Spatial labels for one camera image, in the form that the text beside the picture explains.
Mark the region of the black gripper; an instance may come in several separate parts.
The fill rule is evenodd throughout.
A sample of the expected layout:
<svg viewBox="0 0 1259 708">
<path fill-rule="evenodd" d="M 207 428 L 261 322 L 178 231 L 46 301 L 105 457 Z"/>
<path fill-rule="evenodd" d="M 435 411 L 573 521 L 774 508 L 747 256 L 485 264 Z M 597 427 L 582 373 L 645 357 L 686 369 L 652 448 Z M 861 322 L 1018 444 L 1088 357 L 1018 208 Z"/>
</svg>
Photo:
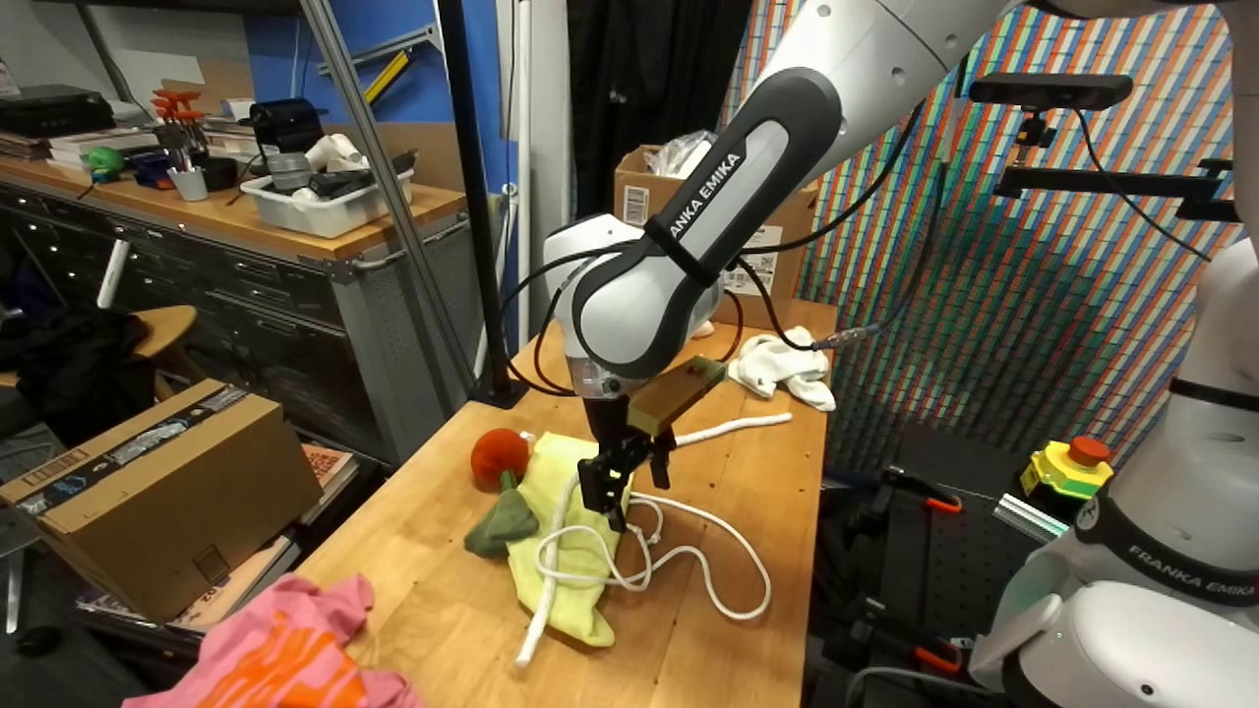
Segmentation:
<svg viewBox="0 0 1259 708">
<path fill-rule="evenodd" d="M 669 459 L 677 448 L 674 428 L 663 427 L 662 436 L 652 440 L 641 428 L 629 427 L 629 402 L 624 398 L 607 398 L 607 402 L 585 402 L 585 427 L 597 440 L 597 454 L 580 463 L 580 484 L 582 484 L 582 505 L 591 513 L 610 517 L 629 484 L 629 473 L 649 457 L 649 478 L 652 488 L 669 488 Z"/>
</svg>

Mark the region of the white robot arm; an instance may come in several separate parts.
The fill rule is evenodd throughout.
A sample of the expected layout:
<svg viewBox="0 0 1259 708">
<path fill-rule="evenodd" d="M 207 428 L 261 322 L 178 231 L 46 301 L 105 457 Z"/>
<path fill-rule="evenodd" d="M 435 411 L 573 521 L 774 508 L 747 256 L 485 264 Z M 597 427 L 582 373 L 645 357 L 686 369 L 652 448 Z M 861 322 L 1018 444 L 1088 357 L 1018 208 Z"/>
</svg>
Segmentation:
<svg viewBox="0 0 1259 708">
<path fill-rule="evenodd" d="M 1015 5 L 1065 19 L 1206 5 L 1237 52 L 1237 113 L 1256 111 L 1259 0 L 805 0 L 712 151 L 641 230 L 597 212 L 548 237 L 548 293 L 597 440 L 573 463 L 591 513 L 616 517 L 633 473 L 662 454 L 629 402 L 712 317 L 751 231 L 909 113 Z"/>
</svg>

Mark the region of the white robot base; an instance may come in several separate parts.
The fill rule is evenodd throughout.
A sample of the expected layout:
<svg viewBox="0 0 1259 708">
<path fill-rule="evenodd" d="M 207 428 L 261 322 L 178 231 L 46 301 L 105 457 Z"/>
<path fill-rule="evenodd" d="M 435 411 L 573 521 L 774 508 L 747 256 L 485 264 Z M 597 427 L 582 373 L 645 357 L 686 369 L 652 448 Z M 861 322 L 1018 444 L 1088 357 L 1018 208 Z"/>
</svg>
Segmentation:
<svg viewBox="0 0 1259 708">
<path fill-rule="evenodd" d="M 1259 708 L 1259 256 L 1223 247 L 1163 412 L 1004 588 L 966 677 L 1032 708 Z"/>
</svg>

